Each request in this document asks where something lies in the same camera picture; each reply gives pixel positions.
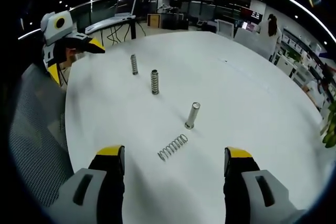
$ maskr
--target coil spring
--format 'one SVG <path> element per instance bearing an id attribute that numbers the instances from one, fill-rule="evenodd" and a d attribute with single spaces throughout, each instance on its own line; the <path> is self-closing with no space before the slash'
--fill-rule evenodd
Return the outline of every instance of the coil spring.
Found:
<path id="1" fill-rule="evenodd" d="M 174 139 L 169 145 L 167 145 L 165 148 L 160 150 L 157 154 L 163 161 L 166 161 L 166 159 L 169 158 L 173 153 L 175 153 L 179 148 L 181 148 L 185 143 L 188 142 L 188 138 L 181 134 L 177 138 Z"/>
<path id="2" fill-rule="evenodd" d="M 138 66 L 137 66 L 137 61 L 136 61 L 135 55 L 131 55 L 131 65 L 132 65 L 132 73 L 134 75 L 138 74 Z"/>
<path id="3" fill-rule="evenodd" d="M 159 74 L 156 69 L 152 70 L 151 83 L 152 83 L 152 93 L 158 94 L 159 93 Z"/>

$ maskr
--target metal cylinder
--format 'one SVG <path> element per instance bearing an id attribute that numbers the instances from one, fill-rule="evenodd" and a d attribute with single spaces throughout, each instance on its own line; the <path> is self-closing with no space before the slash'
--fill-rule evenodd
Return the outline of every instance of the metal cylinder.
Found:
<path id="1" fill-rule="evenodd" d="M 138 74 L 138 66 L 137 66 L 137 61 L 136 61 L 136 57 L 135 55 L 131 55 L 131 64 L 132 64 L 132 73 L 133 75 L 137 75 Z"/>
<path id="2" fill-rule="evenodd" d="M 189 113 L 188 120 L 185 122 L 184 126 L 188 129 L 191 130 L 194 127 L 194 122 L 197 117 L 197 113 L 200 109 L 201 105 L 198 102 L 194 102 L 193 105 L 191 106 L 191 110 Z"/>
<path id="3" fill-rule="evenodd" d="M 152 94 L 159 93 L 159 73 L 156 69 L 151 72 Z"/>

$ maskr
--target table leg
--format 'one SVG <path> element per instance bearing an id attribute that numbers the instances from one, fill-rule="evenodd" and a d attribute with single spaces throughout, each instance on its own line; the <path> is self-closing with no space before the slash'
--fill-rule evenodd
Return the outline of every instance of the table leg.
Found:
<path id="1" fill-rule="evenodd" d="M 100 30 L 101 44 L 104 46 L 103 30 Z"/>
<path id="2" fill-rule="evenodd" d="M 131 39 L 136 39 L 137 38 L 137 31 L 135 28 L 135 20 L 130 21 L 130 26 L 131 26 Z"/>

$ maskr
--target mesh chair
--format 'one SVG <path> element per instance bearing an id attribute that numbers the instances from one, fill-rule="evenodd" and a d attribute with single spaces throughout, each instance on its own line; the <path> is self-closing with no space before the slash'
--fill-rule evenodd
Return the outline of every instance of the mesh chair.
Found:
<path id="1" fill-rule="evenodd" d="M 9 151 L 27 189 L 49 207 L 73 175 L 65 136 L 65 92 L 31 65 L 12 101 Z"/>
<path id="2" fill-rule="evenodd" d="M 227 22 L 227 21 L 220 20 L 220 19 L 217 19 L 216 21 L 217 21 L 217 32 L 216 33 L 223 37 L 233 39 L 234 24 Z"/>

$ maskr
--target white table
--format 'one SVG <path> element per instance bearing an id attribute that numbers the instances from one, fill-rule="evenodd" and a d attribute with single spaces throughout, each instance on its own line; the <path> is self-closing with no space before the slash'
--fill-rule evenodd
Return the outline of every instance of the white table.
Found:
<path id="1" fill-rule="evenodd" d="M 195 101 L 201 109 L 187 130 Z M 101 148 L 125 145 L 124 223 L 223 223 L 227 146 L 249 151 L 296 207 L 308 208 L 320 193 L 313 151 L 319 112 L 271 62 L 216 34 L 147 36 L 80 59 L 71 68 L 65 117 L 75 172 Z M 163 162 L 157 152 L 180 134 L 188 143 Z"/>

